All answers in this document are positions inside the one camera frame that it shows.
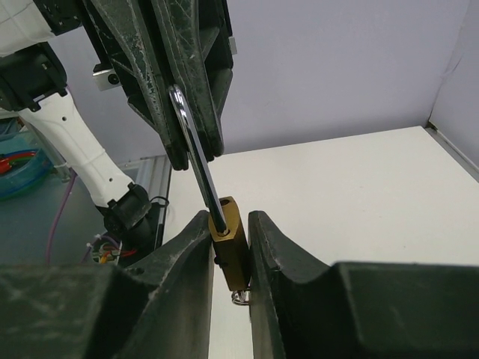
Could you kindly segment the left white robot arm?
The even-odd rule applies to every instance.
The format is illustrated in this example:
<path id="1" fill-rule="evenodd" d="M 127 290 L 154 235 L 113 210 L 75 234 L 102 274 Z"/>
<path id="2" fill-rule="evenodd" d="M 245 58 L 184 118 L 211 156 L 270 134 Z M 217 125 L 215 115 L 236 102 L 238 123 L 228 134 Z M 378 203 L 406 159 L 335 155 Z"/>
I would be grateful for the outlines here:
<path id="1" fill-rule="evenodd" d="M 130 108 L 158 134 L 176 170 L 193 168 L 214 227 L 226 231 L 208 162 L 224 152 L 221 115 L 233 78 L 226 1 L 3 1 L 1 109 L 18 114 L 83 181 L 106 229 L 147 246 L 151 202 L 82 119 L 49 41 L 84 28 Z"/>

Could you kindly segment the keys of padlock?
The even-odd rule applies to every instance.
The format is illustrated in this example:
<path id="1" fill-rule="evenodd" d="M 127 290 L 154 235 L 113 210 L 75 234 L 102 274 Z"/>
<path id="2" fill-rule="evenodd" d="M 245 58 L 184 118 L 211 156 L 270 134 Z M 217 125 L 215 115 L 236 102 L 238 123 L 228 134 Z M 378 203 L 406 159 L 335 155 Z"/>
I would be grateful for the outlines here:
<path id="1" fill-rule="evenodd" d="M 250 305 L 250 288 L 235 290 L 231 293 L 231 302 L 237 306 Z"/>

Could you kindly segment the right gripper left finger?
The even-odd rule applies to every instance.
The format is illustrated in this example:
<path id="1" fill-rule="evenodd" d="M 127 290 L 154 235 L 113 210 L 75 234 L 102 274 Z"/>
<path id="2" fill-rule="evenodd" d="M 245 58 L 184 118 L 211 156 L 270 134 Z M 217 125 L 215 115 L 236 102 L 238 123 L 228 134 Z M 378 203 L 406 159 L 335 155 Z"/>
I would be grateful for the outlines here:
<path id="1" fill-rule="evenodd" d="M 200 211 L 136 264 L 2 266 L 3 358 L 206 358 L 213 255 Z"/>

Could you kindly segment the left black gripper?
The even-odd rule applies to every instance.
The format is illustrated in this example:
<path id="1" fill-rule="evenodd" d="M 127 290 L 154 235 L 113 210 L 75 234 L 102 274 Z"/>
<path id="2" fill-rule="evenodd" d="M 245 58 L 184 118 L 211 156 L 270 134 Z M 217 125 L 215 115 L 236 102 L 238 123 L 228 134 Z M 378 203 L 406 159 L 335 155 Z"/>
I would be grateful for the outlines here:
<path id="1" fill-rule="evenodd" d="M 37 1 L 55 35 L 83 26 L 113 68 L 130 108 L 160 137 L 173 169 L 188 168 L 168 94 L 175 83 L 192 112 L 208 161 L 224 151 L 222 112 L 233 79 L 226 1 Z"/>

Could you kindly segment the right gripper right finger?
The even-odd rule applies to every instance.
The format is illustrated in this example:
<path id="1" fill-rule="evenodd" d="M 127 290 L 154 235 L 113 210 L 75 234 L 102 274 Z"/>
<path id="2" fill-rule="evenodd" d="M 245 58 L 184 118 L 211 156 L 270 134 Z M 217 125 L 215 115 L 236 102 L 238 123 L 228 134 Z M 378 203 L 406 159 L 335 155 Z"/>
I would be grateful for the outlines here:
<path id="1" fill-rule="evenodd" d="M 478 268 L 327 265 L 248 216 L 256 358 L 476 358 Z"/>

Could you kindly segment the brass padlock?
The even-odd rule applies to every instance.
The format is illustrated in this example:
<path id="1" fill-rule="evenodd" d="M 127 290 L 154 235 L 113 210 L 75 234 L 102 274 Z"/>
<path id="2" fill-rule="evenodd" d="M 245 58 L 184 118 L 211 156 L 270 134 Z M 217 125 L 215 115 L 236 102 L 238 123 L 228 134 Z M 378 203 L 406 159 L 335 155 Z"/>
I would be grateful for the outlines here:
<path id="1" fill-rule="evenodd" d="M 245 291 L 251 280 L 249 245 L 237 202 L 217 194 L 189 104 L 178 85 L 168 89 L 187 146 L 187 155 L 209 210 L 209 230 L 218 266 L 231 292 Z"/>

